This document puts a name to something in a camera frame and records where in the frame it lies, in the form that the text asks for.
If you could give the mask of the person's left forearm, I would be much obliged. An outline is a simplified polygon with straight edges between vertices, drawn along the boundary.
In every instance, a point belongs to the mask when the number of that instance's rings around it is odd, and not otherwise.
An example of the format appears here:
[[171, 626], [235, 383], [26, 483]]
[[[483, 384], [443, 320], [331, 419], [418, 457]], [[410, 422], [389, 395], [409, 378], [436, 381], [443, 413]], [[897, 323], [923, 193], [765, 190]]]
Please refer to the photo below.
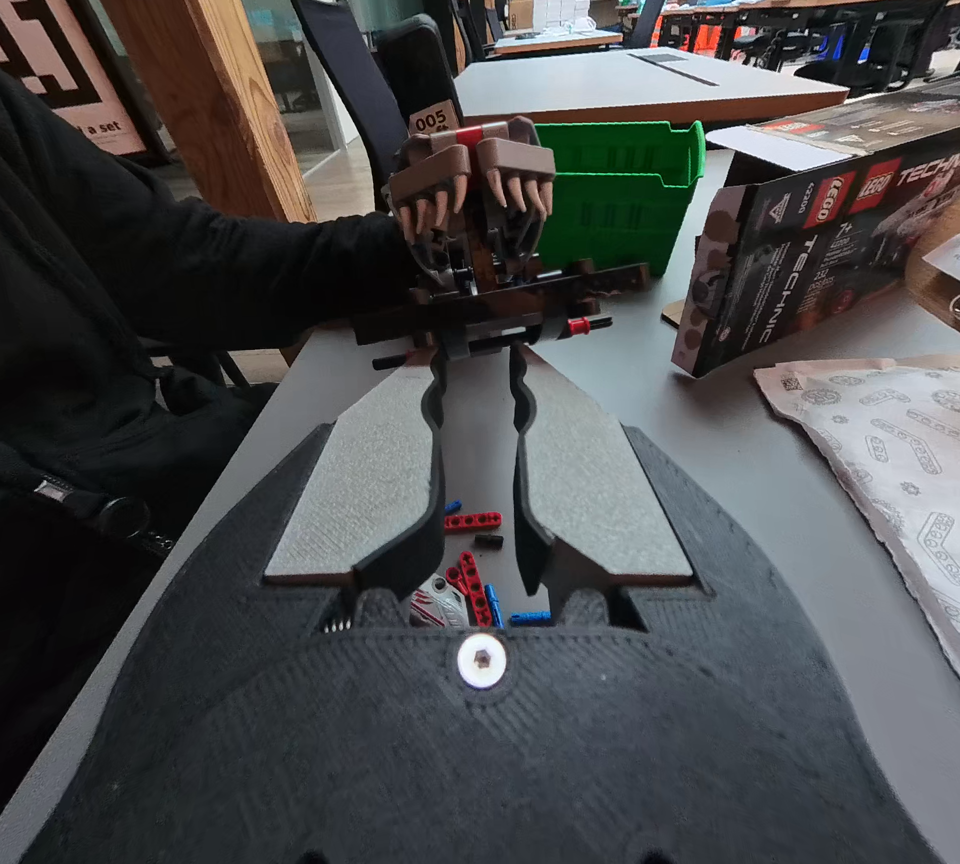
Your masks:
[[396, 221], [233, 217], [193, 198], [136, 224], [110, 295], [136, 333], [203, 350], [292, 344], [321, 323], [406, 301], [419, 269]]

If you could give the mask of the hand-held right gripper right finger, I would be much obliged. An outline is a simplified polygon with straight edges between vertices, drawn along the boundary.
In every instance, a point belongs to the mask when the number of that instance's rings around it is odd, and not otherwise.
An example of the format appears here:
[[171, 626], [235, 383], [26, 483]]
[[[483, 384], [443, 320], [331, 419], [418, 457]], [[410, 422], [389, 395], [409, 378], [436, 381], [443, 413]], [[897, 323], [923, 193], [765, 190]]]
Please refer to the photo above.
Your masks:
[[690, 559], [620, 421], [529, 346], [510, 351], [510, 390], [526, 593], [691, 584]]

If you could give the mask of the patterned paper bag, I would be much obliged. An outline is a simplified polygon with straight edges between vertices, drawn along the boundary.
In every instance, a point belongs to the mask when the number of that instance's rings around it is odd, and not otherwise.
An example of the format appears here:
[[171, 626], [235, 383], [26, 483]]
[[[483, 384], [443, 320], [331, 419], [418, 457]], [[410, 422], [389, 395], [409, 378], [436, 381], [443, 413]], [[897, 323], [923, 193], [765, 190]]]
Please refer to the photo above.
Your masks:
[[820, 450], [959, 671], [959, 357], [760, 367], [774, 414]]

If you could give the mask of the black office chair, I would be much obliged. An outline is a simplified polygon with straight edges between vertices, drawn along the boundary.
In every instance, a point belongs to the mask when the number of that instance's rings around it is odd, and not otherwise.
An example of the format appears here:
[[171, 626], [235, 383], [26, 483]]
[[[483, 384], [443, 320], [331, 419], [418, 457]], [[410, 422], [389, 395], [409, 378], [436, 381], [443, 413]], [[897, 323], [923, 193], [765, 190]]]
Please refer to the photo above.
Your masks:
[[637, 0], [632, 28], [622, 42], [625, 50], [642, 50], [651, 46], [665, 4], [666, 0]]

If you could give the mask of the white red toy panel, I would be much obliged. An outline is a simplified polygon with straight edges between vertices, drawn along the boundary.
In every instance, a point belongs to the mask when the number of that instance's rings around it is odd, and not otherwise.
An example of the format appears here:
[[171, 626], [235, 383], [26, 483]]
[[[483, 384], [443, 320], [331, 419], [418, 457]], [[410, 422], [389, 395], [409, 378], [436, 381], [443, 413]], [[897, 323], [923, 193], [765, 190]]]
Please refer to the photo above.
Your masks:
[[439, 574], [431, 575], [414, 590], [409, 621], [414, 627], [467, 629], [471, 625], [467, 598]]

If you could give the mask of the black white marker sign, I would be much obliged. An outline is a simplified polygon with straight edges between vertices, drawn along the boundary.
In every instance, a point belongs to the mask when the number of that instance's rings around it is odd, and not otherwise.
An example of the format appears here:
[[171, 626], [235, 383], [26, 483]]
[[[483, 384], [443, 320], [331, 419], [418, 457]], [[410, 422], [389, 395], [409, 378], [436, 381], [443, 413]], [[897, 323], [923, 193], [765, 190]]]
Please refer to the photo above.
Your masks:
[[54, 113], [102, 150], [164, 150], [88, 0], [1, 0], [1, 59]]

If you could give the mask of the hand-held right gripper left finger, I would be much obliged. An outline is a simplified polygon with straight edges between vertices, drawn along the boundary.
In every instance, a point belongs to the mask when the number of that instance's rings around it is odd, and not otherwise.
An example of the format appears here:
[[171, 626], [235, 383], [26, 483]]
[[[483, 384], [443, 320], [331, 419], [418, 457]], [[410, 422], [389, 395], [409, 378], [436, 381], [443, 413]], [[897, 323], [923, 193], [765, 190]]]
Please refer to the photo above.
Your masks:
[[266, 564], [278, 585], [412, 594], [443, 558], [445, 390], [414, 351], [339, 415]]

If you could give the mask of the stack of white boxes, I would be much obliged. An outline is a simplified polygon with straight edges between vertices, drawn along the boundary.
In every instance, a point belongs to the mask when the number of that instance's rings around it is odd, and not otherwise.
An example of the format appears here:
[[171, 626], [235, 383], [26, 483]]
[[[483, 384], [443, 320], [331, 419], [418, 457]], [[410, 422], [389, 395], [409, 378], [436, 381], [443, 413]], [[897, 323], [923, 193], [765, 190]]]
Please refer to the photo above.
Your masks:
[[537, 33], [586, 33], [596, 30], [591, 0], [533, 0], [532, 30]]

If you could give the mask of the grey desk wood edge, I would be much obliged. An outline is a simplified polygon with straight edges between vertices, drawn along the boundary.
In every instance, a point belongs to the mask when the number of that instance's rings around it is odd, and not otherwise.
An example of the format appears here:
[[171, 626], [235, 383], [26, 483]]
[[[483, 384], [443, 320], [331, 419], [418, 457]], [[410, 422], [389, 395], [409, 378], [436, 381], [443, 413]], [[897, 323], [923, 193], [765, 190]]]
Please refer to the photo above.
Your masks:
[[669, 122], [738, 126], [843, 103], [844, 86], [671, 49], [552, 54], [474, 63], [455, 78], [475, 123]]

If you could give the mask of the person's black jacket torso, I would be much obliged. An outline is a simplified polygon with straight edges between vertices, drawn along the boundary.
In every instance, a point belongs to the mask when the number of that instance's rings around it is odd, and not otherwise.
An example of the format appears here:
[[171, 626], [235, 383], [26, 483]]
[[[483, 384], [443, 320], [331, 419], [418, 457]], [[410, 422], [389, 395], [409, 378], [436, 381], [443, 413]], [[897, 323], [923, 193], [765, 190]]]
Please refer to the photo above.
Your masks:
[[134, 498], [183, 533], [264, 407], [159, 367], [111, 296], [133, 228], [178, 200], [2, 75], [2, 805], [162, 559], [109, 539], [38, 486]]

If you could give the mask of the red bent toy beam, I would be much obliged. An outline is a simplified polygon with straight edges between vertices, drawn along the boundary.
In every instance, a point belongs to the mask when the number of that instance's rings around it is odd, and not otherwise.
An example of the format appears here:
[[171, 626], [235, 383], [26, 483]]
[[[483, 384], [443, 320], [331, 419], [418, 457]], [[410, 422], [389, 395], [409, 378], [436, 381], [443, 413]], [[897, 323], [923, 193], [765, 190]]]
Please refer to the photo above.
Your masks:
[[458, 562], [444, 571], [444, 577], [452, 588], [462, 594], [471, 624], [481, 628], [493, 627], [494, 617], [474, 553], [462, 551]]

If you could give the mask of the dark office chair back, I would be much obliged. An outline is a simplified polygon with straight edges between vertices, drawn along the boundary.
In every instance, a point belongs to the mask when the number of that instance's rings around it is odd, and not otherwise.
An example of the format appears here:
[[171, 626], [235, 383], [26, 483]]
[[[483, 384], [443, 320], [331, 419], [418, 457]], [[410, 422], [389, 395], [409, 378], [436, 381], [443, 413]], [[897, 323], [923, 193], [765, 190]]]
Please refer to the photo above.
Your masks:
[[317, 55], [358, 131], [368, 158], [377, 210], [408, 137], [398, 102], [347, 4], [290, 0], [306, 41]]

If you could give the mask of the grey red toy brick model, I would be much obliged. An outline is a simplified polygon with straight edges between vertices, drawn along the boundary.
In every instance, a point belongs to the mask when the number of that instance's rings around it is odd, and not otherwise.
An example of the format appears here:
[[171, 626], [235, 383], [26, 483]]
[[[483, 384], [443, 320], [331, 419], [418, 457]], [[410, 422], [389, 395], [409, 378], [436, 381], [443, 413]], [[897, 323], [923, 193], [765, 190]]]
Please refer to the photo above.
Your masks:
[[609, 329], [602, 303], [649, 287], [644, 263], [546, 270], [556, 167], [528, 118], [411, 135], [396, 160], [385, 196], [416, 282], [402, 305], [350, 319], [358, 345], [407, 339], [455, 361], [566, 341]]

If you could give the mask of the green plastic bin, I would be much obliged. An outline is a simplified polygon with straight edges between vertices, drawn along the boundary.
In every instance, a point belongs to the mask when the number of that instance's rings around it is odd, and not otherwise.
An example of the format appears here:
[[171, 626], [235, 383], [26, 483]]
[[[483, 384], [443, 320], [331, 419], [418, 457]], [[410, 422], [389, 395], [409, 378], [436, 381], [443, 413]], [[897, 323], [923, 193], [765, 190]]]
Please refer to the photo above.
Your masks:
[[547, 270], [644, 263], [664, 274], [705, 171], [703, 125], [538, 124], [556, 164], [554, 209], [536, 251]]

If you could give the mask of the cardboard toy set box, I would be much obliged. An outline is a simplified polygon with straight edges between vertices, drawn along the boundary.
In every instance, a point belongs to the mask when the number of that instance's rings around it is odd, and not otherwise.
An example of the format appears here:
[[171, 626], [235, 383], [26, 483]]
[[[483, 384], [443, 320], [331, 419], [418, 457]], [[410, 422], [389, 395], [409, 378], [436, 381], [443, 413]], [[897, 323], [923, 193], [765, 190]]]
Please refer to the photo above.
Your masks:
[[695, 243], [671, 355], [692, 378], [904, 277], [958, 204], [959, 78], [705, 139], [731, 160]]

